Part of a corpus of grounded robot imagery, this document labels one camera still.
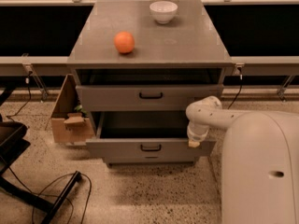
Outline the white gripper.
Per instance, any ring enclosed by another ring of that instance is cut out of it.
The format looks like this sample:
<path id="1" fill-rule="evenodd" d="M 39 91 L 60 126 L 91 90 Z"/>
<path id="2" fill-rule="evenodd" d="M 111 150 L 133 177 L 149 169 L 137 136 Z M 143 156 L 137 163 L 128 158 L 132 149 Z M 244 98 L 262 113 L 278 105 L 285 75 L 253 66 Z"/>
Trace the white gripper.
<path id="1" fill-rule="evenodd" d="M 197 124 L 190 122 L 187 127 L 187 135 L 189 137 L 188 146 L 189 147 L 199 147 L 200 142 L 206 139 L 209 127 L 207 125 Z"/>

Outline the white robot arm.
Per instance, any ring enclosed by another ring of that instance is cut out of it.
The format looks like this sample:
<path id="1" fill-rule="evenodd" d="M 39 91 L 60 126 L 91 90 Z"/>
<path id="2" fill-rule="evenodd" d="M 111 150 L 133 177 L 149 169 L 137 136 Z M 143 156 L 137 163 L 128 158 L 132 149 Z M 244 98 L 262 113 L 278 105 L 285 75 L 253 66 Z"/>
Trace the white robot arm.
<path id="1" fill-rule="evenodd" d="M 189 145 L 213 128 L 225 135 L 221 224 L 299 224 L 299 115 L 228 110 L 209 96 L 186 108 Z"/>

